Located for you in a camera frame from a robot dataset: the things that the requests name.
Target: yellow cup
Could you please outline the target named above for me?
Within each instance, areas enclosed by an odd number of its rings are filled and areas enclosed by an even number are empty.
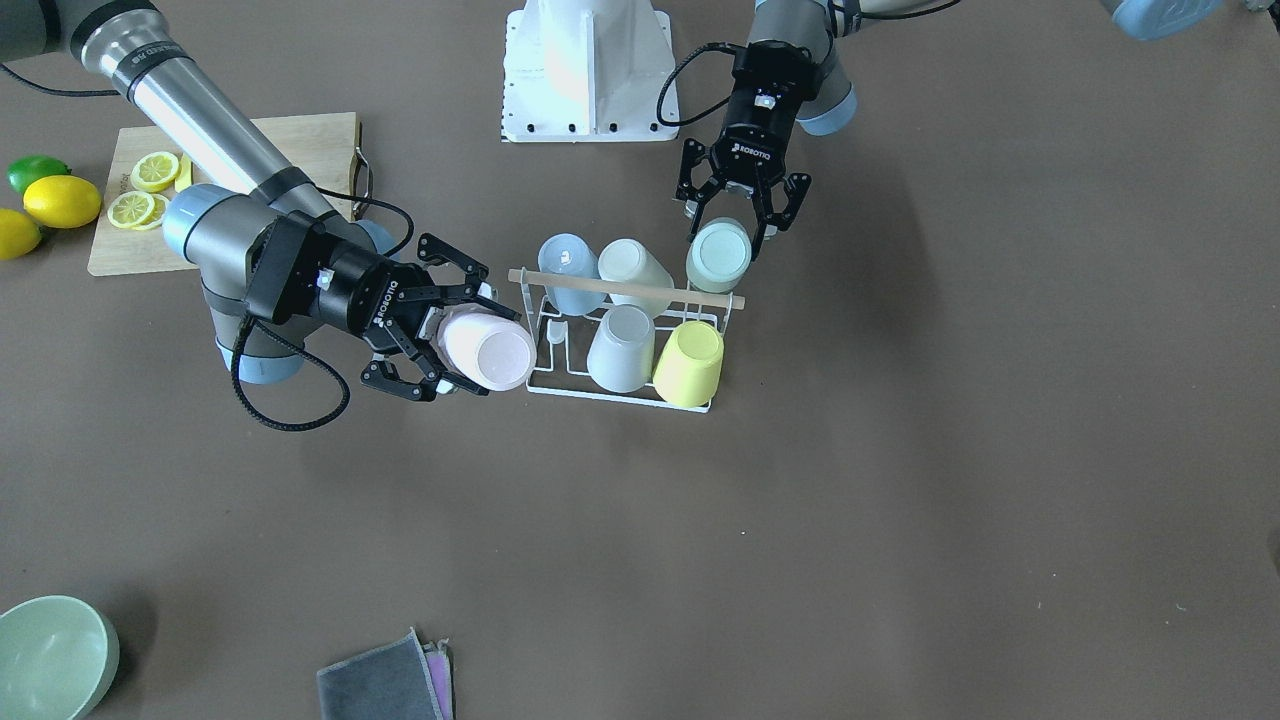
[[[701,320],[689,320],[671,332],[653,370],[653,387],[676,407],[705,405],[719,387],[724,338]]]

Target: white wire rack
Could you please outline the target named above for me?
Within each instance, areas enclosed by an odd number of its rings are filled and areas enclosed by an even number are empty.
[[[742,296],[699,292],[687,290],[687,287],[686,290],[666,290],[650,286],[572,278],[536,273],[526,268],[509,270],[508,279],[520,284],[529,332],[532,333],[534,341],[538,345],[538,365],[534,366],[532,375],[525,383],[529,392],[666,407],[686,413],[707,413],[710,410],[710,402],[698,407],[677,407],[662,400],[654,389],[653,383],[645,383],[643,388],[630,393],[609,392],[596,386],[586,372],[586,351],[591,345],[591,338],[595,337],[600,319],[609,307],[613,307],[613,304],[605,300],[604,305],[588,315],[567,316],[552,305],[545,288],[566,287],[570,290],[613,292],[634,297],[668,300],[672,306],[662,315],[654,318],[654,357],[662,354],[662,347],[666,345],[671,332],[686,320],[703,320],[723,336],[724,331],[728,329],[728,322],[733,310],[745,307],[746,299]],[[544,288],[536,307],[534,305],[534,286]]]

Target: cloth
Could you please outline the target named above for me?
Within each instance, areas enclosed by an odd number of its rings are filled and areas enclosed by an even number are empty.
[[[412,628],[399,641],[320,670],[316,685],[324,720],[453,720],[448,642],[424,647]]]

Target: cutting board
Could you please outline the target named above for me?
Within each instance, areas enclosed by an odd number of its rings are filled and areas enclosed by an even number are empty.
[[[262,118],[253,120],[253,124],[317,186],[351,193],[356,170],[356,145],[360,143],[360,118],[356,113]],[[111,156],[111,173],[102,192],[104,209],[123,192],[133,190],[129,184],[133,165],[147,152],[159,150],[182,154],[178,143],[160,128],[120,131],[115,154]],[[200,168],[192,168],[192,182],[211,181]],[[247,192],[251,188],[229,190]],[[173,188],[165,190],[161,195],[173,199]],[[351,202],[333,199],[329,201],[339,213],[351,217]],[[127,275],[193,268],[195,265],[169,250],[159,228],[120,229],[106,219],[105,211],[99,217],[93,231],[93,247],[88,256],[91,275]]]

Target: bowl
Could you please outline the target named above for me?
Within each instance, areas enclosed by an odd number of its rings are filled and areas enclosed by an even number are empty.
[[[0,615],[0,717],[79,720],[115,678],[115,628],[74,597],[28,600]]]

